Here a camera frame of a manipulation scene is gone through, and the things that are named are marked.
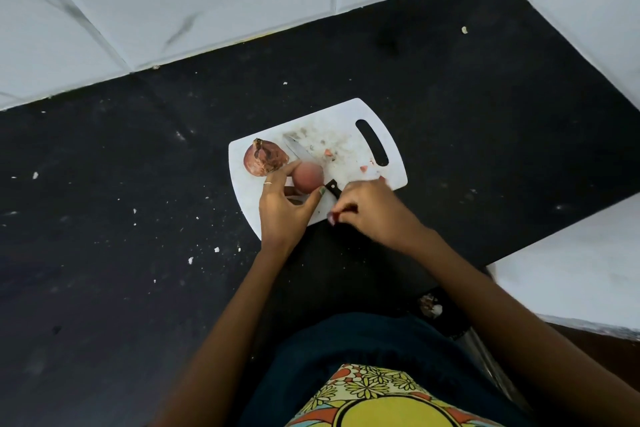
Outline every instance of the black knife handle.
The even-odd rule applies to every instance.
[[[335,196],[335,199],[340,199],[342,191],[340,190],[340,188],[338,188],[338,183],[335,181],[335,179],[330,180],[327,184],[324,185],[324,187],[327,188],[333,196]]]

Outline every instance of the cutting board handle hole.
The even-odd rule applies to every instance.
[[[376,132],[373,131],[371,125],[366,120],[360,119],[356,122],[356,127],[367,141],[371,152],[373,153],[373,160],[381,167],[385,167],[389,164],[389,158],[385,152],[385,148],[382,146],[382,142],[378,139]]]

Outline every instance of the knife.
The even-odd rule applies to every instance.
[[[314,164],[319,165],[324,170],[324,176],[331,177],[331,176],[327,176],[327,172],[326,172],[326,169],[324,168],[324,165],[322,165],[320,162],[318,162],[316,158],[314,158],[311,154],[309,154],[307,149],[302,147],[300,142],[295,140],[290,135],[283,135],[282,137],[287,143],[287,146],[289,147],[289,149],[291,149],[299,159],[306,160],[308,162],[313,162]],[[338,183],[335,181],[335,179],[330,180],[327,184],[324,185],[324,187],[327,188],[333,196],[335,196],[335,199],[340,199],[340,195],[342,194],[342,191],[340,190],[340,188],[338,188]]]

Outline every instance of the black countertop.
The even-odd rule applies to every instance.
[[[260,246],[228,143],[355,97],[396,140],[398,195],[476,266],[640,190],[640,112],[525,0],[389,0],[12,108],[2,423],[146,423]],[[262,335],[383,312],[431,285],[319,223]]]

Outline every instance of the white cutting board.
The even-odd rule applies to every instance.
[[[367,141],[356,127],[356,122],[360,119],[365,120],[378,136],[387,153],[388,165],[383,167],[374,162],[373,153]],[[350,181],[377,179],[384,176],[392,189],[398,189],[407,184],[402,157],[391,134],[373,110],[359,98],[247,135],[229,144],[229,172],[240,209],[258,238],[260,238],[258,204],[265,178],[252,176],[246,171],[244,154],[253,140],[259,137],[275,142],[289,155],[289,162],[292,162],[297,156],[286,145],[282,138],[284,134],[291,135],[318,163],[323,164],[325,183],[335,179],[338,187],[343,189]],[[324,155],[325,149],[331,150],[335,160]],[[368,166],[366,172],[360,170],[361,165]],[[335,197],[330,192],[325,192],[309,225],[325,220],[334,204]]]

